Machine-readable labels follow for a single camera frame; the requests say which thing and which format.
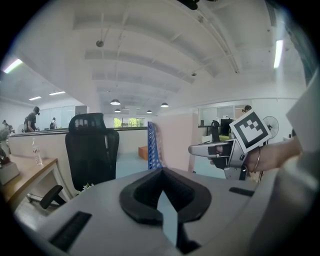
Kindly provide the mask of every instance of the fluorescent light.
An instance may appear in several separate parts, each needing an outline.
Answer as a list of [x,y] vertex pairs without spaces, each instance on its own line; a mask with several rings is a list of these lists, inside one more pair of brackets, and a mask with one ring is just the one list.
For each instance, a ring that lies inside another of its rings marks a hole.
[[12,62],[3,72],[5,73],[9,73],[11,70],[13,70],[14,68],[16,68],[17,66],[19,66],[22,63],[22,61],[20,59],[16,59],[14,62]]
[[40,99],[41,97],[38,96],[38,97],[34,97],[34,98],[30,98],[29,101],[34,101],[34,100],[37,100],[37,99]]
[[49,95],[57,95],[57,94],[65,94],[65,91],[58,91],[58,92],[53,92],[53,93],[49,93]]
[[276,41],[275,58],[274,58],[274,65],[273,65],[274,69],[277,69],[280,65],[283,46],[284,46],[283,40]]

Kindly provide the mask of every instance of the bracelet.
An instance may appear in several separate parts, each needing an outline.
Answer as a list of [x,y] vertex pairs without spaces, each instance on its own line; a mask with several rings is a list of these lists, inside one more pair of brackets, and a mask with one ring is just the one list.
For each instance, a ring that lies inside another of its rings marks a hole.
[[258,160],[256,161],[256,164],[255,164],[255,167],[254,167],[253,172],[256,172],[256,169],[257,169],[257,166],[258,166],[258,164],[259,164],[259,160],[260,160],[260,153],[261,153],[261,149],[260,149],[260,147],[258,147],[258,148],[259,148],[259,156],[258,156]]

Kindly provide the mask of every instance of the gray plastic device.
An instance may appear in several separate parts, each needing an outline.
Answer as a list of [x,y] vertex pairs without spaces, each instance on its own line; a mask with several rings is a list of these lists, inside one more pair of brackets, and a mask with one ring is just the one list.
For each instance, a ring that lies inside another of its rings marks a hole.
[[217,168],[223,169],[228,180],[246,180],[247,168],[244,165],[247,153],[244,153],[236,138],[220,142],[191,145],[190,154],[213,160]]

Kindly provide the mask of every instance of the fan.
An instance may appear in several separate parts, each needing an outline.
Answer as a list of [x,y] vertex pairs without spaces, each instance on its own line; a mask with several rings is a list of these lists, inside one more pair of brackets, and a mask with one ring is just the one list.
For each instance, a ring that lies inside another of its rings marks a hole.
[[16,133],[17,134],[22,134],[22,133],[24,133],[25,132],[25,125],[24,124],[20,124],[19,126],[18,126],[18,129],[16,130]]
[[277,119],[275,119],[273,116],[269,115],[266,116],[263,121],[265,122],[266,126],[269,128],[269,131],[272,135],[270,139],[273,139],[274,137],[277,136],[278,131],[279,131],[279,123]]

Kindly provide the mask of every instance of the floor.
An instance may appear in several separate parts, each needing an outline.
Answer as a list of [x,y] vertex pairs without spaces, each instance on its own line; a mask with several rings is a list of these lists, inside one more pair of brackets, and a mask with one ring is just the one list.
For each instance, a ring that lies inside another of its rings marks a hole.
[[[140,158],[137,153],[121,154],[118,155],[116,162],[116,179],[147,169],[148,161]],[[210,161],[205,157],[195,157],[194,170],[198,175],[225,179],[223,170],[211,165]],[[50,206],[47,210],[44,210],[38,202],[29,202],[25,198],[16,209],[14,215],[33,230],[37,230],[46,221],[46,217],[55,209],[57,207]],[[177,240],[178,215],[164,192],[162,192],[159,198],[157,209],[163,214],[163,233],[175,245]]]
[[49,206],[47,209],[43,209],[39,202],[29,202],[25,198],[15,210],[14,216],[29,228],[37,230],[46,221],[46,217],[57,208],[57,206]]

